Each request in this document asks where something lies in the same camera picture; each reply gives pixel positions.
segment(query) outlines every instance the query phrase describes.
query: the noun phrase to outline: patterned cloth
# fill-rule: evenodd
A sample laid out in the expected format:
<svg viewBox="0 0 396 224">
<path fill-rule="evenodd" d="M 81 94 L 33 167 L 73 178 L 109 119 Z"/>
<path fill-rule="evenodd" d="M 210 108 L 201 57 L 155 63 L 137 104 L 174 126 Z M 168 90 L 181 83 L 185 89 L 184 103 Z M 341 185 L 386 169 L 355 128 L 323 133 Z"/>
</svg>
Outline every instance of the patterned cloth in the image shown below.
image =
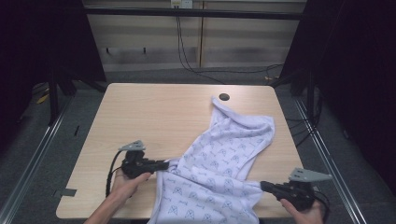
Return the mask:
<svg viewBox="0 0 396 224">
<path fill-rule="evenodd" d="M 259 223 L 260 183 L 246 181 L 255 157 L 271 144 L 274 121 L 243 116 L 212 98 L 210 128 L 181 158 L 157 172 L 152 223 Z"/>
</svg>

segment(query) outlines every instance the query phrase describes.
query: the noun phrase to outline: table surface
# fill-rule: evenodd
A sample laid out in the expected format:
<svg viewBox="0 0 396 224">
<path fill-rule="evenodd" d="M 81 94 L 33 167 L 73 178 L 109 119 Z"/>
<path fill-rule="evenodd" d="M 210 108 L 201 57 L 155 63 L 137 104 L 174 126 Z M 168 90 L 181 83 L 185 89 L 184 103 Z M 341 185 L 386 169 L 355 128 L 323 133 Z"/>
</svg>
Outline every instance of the table surface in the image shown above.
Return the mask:
<svg viewBox="0 0 396 224">
<path fill-rule="evenodd" d="M 180 157 L 209 128 L 211 96 L 243 115 L 267 115 L 275 120 L 273 143 L 261 152 L 248 180 L 288 182 L 295 167 L 303 167 L 273 88 L 264 86 L 192 84 L 111 84 L 91 126 L 78 161 L 67 184 L 74 197 L 63 196 L 59 218 L 86 218 L 105 198 L 106 177 L 118 149 L 135 140 L 146 146 L 146 157 L 166 160 Z M 121 153 L 115 167 L 119 167 Z M 156 176 L 139 186 L 138 192 L 114 216 L 149 218 L 156 197 Z M 269 193 L 264 193 L 254 210 L 258 217 L 290 215 Z"/>
</svg>

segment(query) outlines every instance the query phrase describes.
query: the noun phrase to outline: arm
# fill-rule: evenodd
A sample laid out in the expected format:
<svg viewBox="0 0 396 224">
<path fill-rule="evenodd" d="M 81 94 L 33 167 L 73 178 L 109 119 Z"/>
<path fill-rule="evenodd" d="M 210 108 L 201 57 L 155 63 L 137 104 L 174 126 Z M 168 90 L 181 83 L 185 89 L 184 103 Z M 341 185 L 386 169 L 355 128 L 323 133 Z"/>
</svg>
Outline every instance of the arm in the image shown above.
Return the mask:
<svg viewBox="0 0 396 224">
<path fill-rule="evenodd" d="M 148 180 L 150 176 L 150 173 L 144 173 L 135 179 L 129 179 L 121 169 L 117 170 L 111 193 L 84 223 L 107 223 L 137 191 L 137 186 Z"/>
<path fill-rule="evenodd" d="M 315 201 L 312 208 L 303 212 L 297 209 L 286 199 L 281 199 L 280 202 L 294 218 L 297 224 L 323 224 L 322 214 L 320 210 L 320 203 Z"/>
</svg>

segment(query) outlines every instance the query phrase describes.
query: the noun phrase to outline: person's right hand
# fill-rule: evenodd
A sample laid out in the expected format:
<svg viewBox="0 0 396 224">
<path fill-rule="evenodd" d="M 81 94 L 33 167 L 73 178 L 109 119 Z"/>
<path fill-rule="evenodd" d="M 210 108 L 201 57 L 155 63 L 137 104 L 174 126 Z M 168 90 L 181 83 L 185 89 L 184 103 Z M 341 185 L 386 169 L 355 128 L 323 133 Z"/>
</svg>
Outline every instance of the person's right hand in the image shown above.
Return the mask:
<svg viewBox="0 0 396 224">
<path fill-rule="evenodd" d="M 281 199 L 280 203 L 282 203 L 283 207 L 285 207 L 286 211 L 288 211 L 294 218 L 297 224 L 322 224 L 322 214 L 321 214 L 321 204 L 318 201 L 314 201 L 312 207 L 305 211 L 299 212 L 286 199 Z"/>
<path fill-rule="evenodd" d="M 150 176 L 151 173 L 144 173 L 135 179 L 130 179 L 121 169 L 118 169 L 110 194 L 117 194 L 118 200 L 122 200 L 120 206 L 124 206 L 125 202 L 136 193 L 137 186 L 148 180 Z"/>
</svg>

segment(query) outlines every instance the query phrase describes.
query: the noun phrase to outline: black cable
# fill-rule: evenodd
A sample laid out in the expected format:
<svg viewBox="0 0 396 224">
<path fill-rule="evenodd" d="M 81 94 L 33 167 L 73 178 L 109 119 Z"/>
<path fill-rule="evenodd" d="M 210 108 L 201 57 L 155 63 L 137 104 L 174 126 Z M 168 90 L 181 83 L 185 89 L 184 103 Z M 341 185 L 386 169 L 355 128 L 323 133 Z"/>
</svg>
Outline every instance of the black cable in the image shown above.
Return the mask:
<svg viewBox="0 0 396 224">
<path fill-rule="evenodd" d="M 295 136 L 300 135 L 300 134 L 305 133 L 305 132 L 306 132 L 306 129 L 301 130 L 301 131 L 299 131 L 299 132 L 297 132 L 297 133 L 294 133 L 294 134 L 292 134 L 291 136 L 295 137 Z"/>
<path fill-rule="evenodd" d="M 180 17 L 176 17 L 176 20 L 177 20 L 177 50 L 178 50 L 178 58 L 180 59 L 180 63 L 181 63 L 181 65 L 184 67 L 184 69 L 186 69 L 187 71 L 193 72 L 193 73 L 194 73 L 195 75 L 197 75 L 197 76 L 200 76 L 200 77 L 207 77 L 207 78 L 210 78 L 210 79 L 212 79 L 212 80 L 214 80 L 214 81 L 216 81 L 216 82 L 218 82 L 218 83 L 221 83 L 221 84 L 225 85 L 224 82 L 222 82 L 222 81 L 220 81 L 220 80 L 218 80 L 218 79 L 215 79 L 215 78 L 213 78 L 213 77 L 209 77 L 209 76 L 202 75 L 202 74 L 200 74 L 200 73 L 198 73 L 198 72 L 196 72 L 196 71 L 194 71 L 194 70 L 192 69 L 192 67 L 191 67 L 190 64 L 189 64 L 189 61 L 187 60 L 186 51 L 184 50 L 184 42 L 183 42 L 183 37 L 182 37 L 182 34 L 181 34 Z M 182 50 L 183 50 L 184 59 L 185 59 L 185 61 L 186 61 L 186 64 L 187 64 L 188 68 L 186 67 L 186 65 L 185 65 L 185 64 L 183 63 L 183 61 L 181 60 L 181 56 L 180 56 L 180 54 L 181 54 L 181 52 L 180 52 L 180 43 L 181 43 L 181 47 L 182 47 Z"/>
<path fill-rule="evenodd" d="M 114 163 L 116 163 L 117 157 L 120 155 L 121 151 L 119 150 L 116 154 L 116 156 L 113 159 L 113 162 L 111 162 L 110 165 L 110 171 L 108 172 L 107 175 L 107 182 L 106 182 L 106 197 L 110 194 L 110 186 L 111 186 L 111 178 L 113 177 L 114 172 L 116 172 L 119 168 L 113 170 Z"/>
<path fill-rule="evenodd" d="M 186 67 L 186 65 L 183 63 L 183 61 L 181 59 L 181 56 L 180 56 L 181 55 L 180 43 L 181 43 L 181 48 L 182 48 L 183 55 L 184 55 L 184 60 L 185 60 L 185 62 L 186 62 L 188 67 Z M 181 34 L 180 17 L 177 17 L 177 50 L 178 50 L 178 58 L 180 60 L 181 65 L 184 67 L 184 69 L 186 69 L 186 70 L 188 70 L 190 72 L 193 72 L 194 74 L 196 74 L 198 76 L 210 78 L 210 79 L 212 79 L 214 81 L 217 81 L 217 82 L 219 82 L 221 84 L 224 84 L 224 85 L 225 85 L 224 82 L 222 82 L 222 81 L 220 81 L 218 79 L 215 79 L 213 77 L 202 75 L 202 73 L 220 73 L 221 72 L 221 73 L 253 74 L 253 73 L 265 72 L 267 74 L 267 77 L 268 77 L 266 85 L 268 85 L 269 84 L 269 73 L 268 73 L 268 71 L 283 65 L 283 63 L 272 64 L 272 65 L 267 66 L 265 69 L 256 70 L 256 71 L 226 71 L 226 70 L 196 71 L 190 66 L 189 61 L 187 60 L 186 51 L 184 50 L 184 42 L 183 42 L 183 37 L 182 37 L 182 34 Z"/>
<path fill-rule="evenodd" d="M 297 144 L 296 144 L 296 147 L 299 147 L 300 144 L 302 144 L 302 143 L 309 137 L 309 135 L 311 135 L 312 132 L 313 132 L 313 131 L 309 132 L 309 133 L 303 138 L 303 140 L 301 140 L 299 143 L 297 143 Z"/>
<path fill-rule="evenodd" d="M 318 127 L 318 124 L 319 124 L 319 119 L 320 119 L 320 115 L 321 115 L 321 111 L 322 111 L 322 105 L 323 105 L 323 96 L 321 94 L 319 94 L 317 107 L 316 107 L 317 114 L 314 116 L 315 127 Z"/>
<path fill-rule="evenodd" d="M 314 196 L 314 198 L 316 199 L 316 200 L 318 200 L 320 203 L 322 203 L 323 204 L 323 206 L 324 206 L 324 215 L 323 215 L 323 223 L 326 223 L 326 221 L 327 221 L 327 218 L 329 217 L 329 214 L 330 214 L 330 201 L 329 201 L 329 198 L 324 194 L 324 193 L 322 193 L 322 192 L 320 192 L 320 191 L 315 191 L 315 193 L 319 193 L 321 196 L 323 196 L 324 198 L 325 198 L 325 200 L 326 200 L 326 202 L 324 201 L 324 200 L 322 200 L 321 198 L 319 198 L 317 195 L 315 195 Z"/>
<path fill-rule="evenodd" d="M 307 121 L 308 119 L 288 119 L 288 118 L 285 118 L 285 120 L 287 120 L 287 121 Z"/>
<path fill-rule="evenodd" d="M 293 126 L 289 127 L 289 129 L 296 128 L 296 127 L 298 127 L 298 126 L 300 126 L 300 125 L 302 125 L 302 124 L 304 124 L 304 121 L 303 121 L 303 120 L 301 120 L 301 121 L 298 122 L 297 124 L 294 124 Z"/>
</svg>

